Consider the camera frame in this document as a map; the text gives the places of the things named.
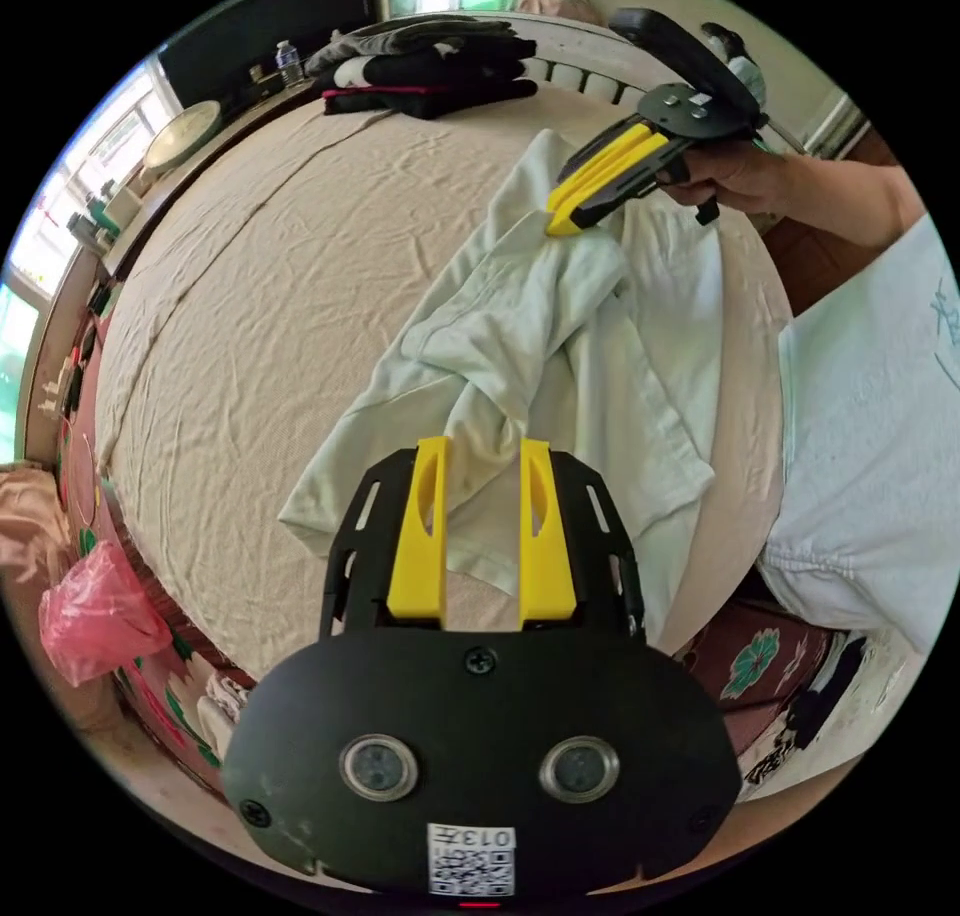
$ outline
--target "person's hand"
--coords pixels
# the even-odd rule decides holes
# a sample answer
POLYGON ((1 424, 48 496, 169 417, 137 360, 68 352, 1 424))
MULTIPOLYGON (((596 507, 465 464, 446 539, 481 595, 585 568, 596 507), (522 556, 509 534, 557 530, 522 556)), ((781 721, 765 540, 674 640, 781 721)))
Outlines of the person's hand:
POLYGON ((683 154, 690 181, 663 186, 681 206, 699 206, 711 196, 723 206, 744 213, 780 210, 787 160, 753 143, 718 143, 683 154))

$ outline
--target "black metal plate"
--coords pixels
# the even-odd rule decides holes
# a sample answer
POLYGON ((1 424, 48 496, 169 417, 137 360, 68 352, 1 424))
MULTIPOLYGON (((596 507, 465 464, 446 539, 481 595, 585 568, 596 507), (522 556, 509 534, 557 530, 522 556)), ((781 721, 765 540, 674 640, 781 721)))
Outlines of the black metal plate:
POLYGON ((576 629, 468 634, 373 629, 321 640, 251 694, 223 768, 234 808, 267 855, 347 882, 426 893, 429 823, 514 827, 516 893, 569 896, 692 860, 741 780, 722 717, 677 663, 639 640, 576 629), (464 666, 469 649, 493 673, 464 666), (351 792, 339 756, 358 736, 406 743, 417 788, 395 803, 351 792), (568 805, 538 769, 556 743, 598 736, 620 758, 614 789, 568 805))

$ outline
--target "screw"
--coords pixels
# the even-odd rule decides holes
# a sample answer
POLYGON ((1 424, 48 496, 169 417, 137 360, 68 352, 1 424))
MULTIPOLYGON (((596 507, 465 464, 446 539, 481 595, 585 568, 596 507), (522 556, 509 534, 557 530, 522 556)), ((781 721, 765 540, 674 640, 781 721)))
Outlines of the screw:
POLYGON ((497 668, 497 657, 485 646, 475 646, 467 651, 463 664, 467 667, 468 673, 473 673, 474 676, 486 676, 497 668))
POLYGON ((252 799, 245 799, 240 804, 240 815, 257 829, 266 829, 271 822, 267 807, 261 806, 252 799))

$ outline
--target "qr code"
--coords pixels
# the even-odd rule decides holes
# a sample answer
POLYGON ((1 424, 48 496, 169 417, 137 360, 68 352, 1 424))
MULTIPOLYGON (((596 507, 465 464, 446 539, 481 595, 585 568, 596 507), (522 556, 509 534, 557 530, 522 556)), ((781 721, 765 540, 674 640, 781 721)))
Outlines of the qr code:
POLYGON ((513 850, 434 847, 430 884, 443 896, 512 896, 513 850))

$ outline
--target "water bottle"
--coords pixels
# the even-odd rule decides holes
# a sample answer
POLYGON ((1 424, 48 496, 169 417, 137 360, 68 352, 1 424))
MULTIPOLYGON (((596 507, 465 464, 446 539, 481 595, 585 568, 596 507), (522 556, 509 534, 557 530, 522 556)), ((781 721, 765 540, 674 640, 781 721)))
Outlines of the water bottle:
POLYGON ((290 45, 285 39, 277 43, 277 70, 283 77, 284 86, 295 86, 303 82, 303 66, 300 65, 300 54, 296 46, 290 45))

